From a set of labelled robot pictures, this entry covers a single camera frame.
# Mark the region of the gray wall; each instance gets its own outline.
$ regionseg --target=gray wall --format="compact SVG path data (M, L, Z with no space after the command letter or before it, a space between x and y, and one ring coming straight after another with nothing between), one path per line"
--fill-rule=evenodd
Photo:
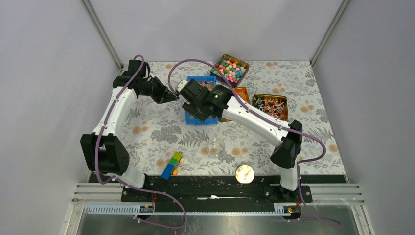
M342 0L91 0L126 63L309 60Z
M415 1L352 0L315 75L377 235L414 234Z
M55 235L117 69L78 0L0 7L0 234Z

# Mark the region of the table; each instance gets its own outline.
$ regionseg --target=table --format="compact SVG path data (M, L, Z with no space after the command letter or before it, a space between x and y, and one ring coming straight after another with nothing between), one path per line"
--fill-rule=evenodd
M301 174L345 174L319 88L309 61L247 61L250 69L240 86L249 97L254 93L284 95L288 99L289 121L298 120L306 133L317 136L327 147L319 161L301 164ZM167 75L176 62L150 62L153 75L167 84ZM209 75L210 69L188 62L175 69L172 80L187 76ZM150 175L160 175L176 151L183 152L185 162L179 164L179 175L233 175L239 165L250 165L256 175L278 174L269 156L274 147L251 130L235 122L217 125L186 125L183 100L156 104L149 97L139 97L132 106L121 142L130 154L130 162ZM221 138L226 154L219 159L208 156L207 142ZM321 154L320 145L303 138L300 159Z

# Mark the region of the gray floor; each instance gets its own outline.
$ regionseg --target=gray floor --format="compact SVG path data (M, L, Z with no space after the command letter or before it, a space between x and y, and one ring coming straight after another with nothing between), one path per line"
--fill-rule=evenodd
M91 215L83 216L79 235L353 235L358 234L352 211L347 206L318 206L317 215L341 221L342 228L333 228L319 221L278 222L276 216L189 216L188 224L181 230L138 224L132 216ZM303 211L302 217L310 214ZM181 216L152 216L149 220L167 225L180 225Z

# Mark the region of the metal corner post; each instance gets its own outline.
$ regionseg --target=metal corner post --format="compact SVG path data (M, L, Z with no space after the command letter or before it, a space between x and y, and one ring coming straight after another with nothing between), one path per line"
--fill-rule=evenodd
M113 44L111 43L110 38L108 37L107 33L105 32L104 27L102 26L101 22L99 21L99 18L96 15L90 0L80 0L80 1L83 4L87 14L89 15L96 31L98 32L99 36L101 37L102 42L104 43L105 47L107 48L108 52L110 53L111 58L113 59L115 65L119 69L122 69L123 63L122 63L121 59L119 58Z
M316 52L314 52L313 57L310 60L311 67L314 67L316 64L316 61L318 60L324 46L326 45L328 39L330 38L331 34L334 31L334 28L336 28L337 23L339 22L340 18L342 17L343 13L345 12L347 6L349 5L351 0L343 0L342 4L340 4L339 9L337 9L336 14L333 17L333 20L331 21L327 31L325 32L322 41L320 42L319 46L317 47Z

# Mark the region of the metal frame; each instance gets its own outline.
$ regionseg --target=metal frame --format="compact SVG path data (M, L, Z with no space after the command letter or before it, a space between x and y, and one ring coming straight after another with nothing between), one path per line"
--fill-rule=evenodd
M343 0L342 4L340 4L339 9L337 9L336 14L333 17L333 20L330 23L330 26L328 27L327 31L325 32L322 41L320 42L319 46L317 47L316 52L314 52L313 57L311 57L310 64L311 67L314 67L316 64L324 46L327 43L327 40L330 38L331 34L334 31L334 28L337 26L337 23L339 22L340 18L342 17L343 13L345 12L347 6L349 5L351 0Z
M310 186L313 203L309 205L348 205L361 235L374 235L373 227L368 218L365 202L358 184L303 184ZM117 183L101 185L99 183L79 183L71 204L71 215L66 234L75 235L79 228L82 215L91 212L98 214L131 214L139 205L148 203L121 202L122 187ZM188 215L204 216L270 216L282 215L281 207L294 203L274 203L276 212L253 213L188 213ZM183 213L154 213L154 215L183 215Z
M104 30L104 27L101 24L101 21L99 21L98 16L95 13L95 10L93 9L93 6L89 0L80 0L83 6L85 7L85 10L87 11L93 26L95 27L96 31L98 32L99 36L102 39L102 42L104 43L105 47L107 48L108 52L110 53L111 58L113 59L115 65L122 69L123 63L121 59L119 58L113 44L110 41L110 38L108 37L107 33Z

